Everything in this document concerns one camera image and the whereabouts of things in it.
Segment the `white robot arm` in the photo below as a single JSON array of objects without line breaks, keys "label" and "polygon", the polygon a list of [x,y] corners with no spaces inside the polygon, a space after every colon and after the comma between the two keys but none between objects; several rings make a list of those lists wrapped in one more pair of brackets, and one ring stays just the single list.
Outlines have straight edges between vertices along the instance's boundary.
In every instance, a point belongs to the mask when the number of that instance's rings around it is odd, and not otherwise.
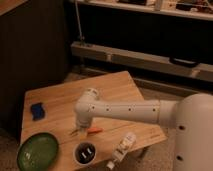
[{"label": "white robot arm", "polygon": [[173,171],[213,171],[213,95],[199,93],[180,101],[109,102],[87,89],[75,105],[76,126],[94,117],[157,124],[176,129]]}]

